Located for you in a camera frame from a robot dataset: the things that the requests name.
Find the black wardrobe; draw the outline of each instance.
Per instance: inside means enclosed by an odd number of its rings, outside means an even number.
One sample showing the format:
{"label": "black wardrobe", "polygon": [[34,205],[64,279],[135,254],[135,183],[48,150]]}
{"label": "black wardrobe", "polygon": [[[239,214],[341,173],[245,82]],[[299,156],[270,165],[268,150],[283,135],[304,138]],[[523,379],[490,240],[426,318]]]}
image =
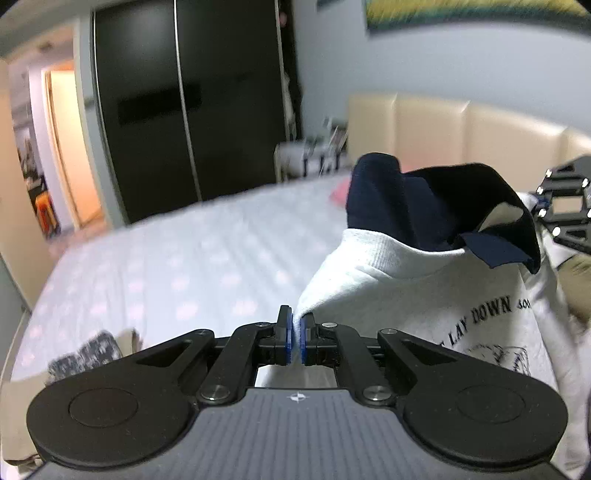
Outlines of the black wardrobe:
{"label": "black wardrobe", "polygon": [[136,222],[275,182],[286,140],[275,0],[140,0],[95,13],[99,105]]}

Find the dark patterned cloth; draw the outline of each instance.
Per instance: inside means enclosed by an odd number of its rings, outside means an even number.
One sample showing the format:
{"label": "dark patterned cloth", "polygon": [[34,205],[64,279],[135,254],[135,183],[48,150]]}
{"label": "dark patterned cloth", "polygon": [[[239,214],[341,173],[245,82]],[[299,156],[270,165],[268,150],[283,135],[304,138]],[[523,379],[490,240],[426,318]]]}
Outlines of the dark patterned cloth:
{"label": "dark patterned cloth", "polygon": [[100,332],[96,337],[86,342],[76,353],[62,356],[50,362],[47,368],[49,379],[46,385],[92,370],[122,357],[123,355],[115,338],[109,332]]}

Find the white bed sheet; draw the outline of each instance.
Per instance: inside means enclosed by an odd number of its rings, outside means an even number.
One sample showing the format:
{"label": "white bed sheet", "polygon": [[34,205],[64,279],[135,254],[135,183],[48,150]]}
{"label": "white bed sheet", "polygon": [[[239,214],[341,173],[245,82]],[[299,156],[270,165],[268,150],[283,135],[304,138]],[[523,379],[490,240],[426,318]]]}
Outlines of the white bed sheet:
{"label": "white bed sheet", "polygon": [[330,192],[347,173],[222,197],[71,249],[51,274],[12,379],[47,368],[100,330],[147,348],[196,328],[231,335],[293,307],[346,228]]}

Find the circular pad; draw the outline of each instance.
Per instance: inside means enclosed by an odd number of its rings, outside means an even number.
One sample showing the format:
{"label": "circular pad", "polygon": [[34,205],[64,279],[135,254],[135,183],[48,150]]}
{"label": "circular pad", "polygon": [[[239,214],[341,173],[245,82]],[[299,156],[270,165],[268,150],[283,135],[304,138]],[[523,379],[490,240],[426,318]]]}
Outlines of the circular pad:
{"label": "circular pad", "polygon": [[457,396],[457,408],[478,423],[505,423],[515,420],[525,407],[517,393],[494,385],[476,385]]}
{"label": "circular pad", "polygon": [[70,404],[70,416],[87,427],[108,428],[129,420],[137,411],[135,397],[119,388],[96,388],[78,395]]}
{"label": "circular pad", "polygon": [[27,427],[44,460],[113,468],[171,446],[193,413],[167,369],[118,361],[43,389]]}
{"label": "circular pad", "polygon": [[505,468],[548,459],[567,411],[560,396],[531,377],[473,362],[451,362],[419,375],[404,404],[415,435],[444,456]]}

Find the navy blue cloth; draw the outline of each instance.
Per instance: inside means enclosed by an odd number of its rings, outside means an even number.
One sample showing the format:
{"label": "navy blue cloth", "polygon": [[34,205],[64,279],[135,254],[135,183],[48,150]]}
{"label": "navy blue cloth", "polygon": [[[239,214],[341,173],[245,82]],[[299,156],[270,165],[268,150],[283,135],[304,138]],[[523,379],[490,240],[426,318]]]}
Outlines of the navy blue cloth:
{"label": "navy blue cloth", "polygon": [[[523,211],[519,220],[479,232],[500,203]],[[347,196],[349,228],[381,232],[428,252],[469,248],[491,268],[523,263],[540,269],[534,221],[519,196],[491,167],[473,163],[400,172],[382,153],[359,159]]]}

